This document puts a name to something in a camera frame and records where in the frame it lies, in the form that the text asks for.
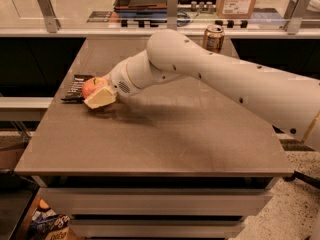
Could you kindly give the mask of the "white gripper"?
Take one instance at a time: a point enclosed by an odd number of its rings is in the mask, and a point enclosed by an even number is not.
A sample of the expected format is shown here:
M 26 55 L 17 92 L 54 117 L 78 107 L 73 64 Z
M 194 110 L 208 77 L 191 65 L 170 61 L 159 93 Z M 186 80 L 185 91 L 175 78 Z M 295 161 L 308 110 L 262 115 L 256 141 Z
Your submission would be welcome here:
M 114 91 L 123 97 L 130 97 L 141 92 L 130 80 L 127 64 L 128 60 L 124 60 L 109 72 L 110 85 Z M 117 94 L 113 90 L 107 85 L 97 88 L 94 86 L 84 87 L 84 103 L 91 109 L 109 105 L 116 101 Z

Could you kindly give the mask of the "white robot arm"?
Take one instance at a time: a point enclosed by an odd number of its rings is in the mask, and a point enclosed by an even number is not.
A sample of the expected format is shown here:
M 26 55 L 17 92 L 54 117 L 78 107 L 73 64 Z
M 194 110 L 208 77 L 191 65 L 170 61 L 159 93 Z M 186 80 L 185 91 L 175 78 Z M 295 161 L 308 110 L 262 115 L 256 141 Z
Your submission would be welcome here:
M 189 76 L 250 112 L 320 150 L 320 81 L 210 52 L 175 30 L 154 33 L 145 50 L 96 79 L 84 95 L 91 109 L 147 87 Z

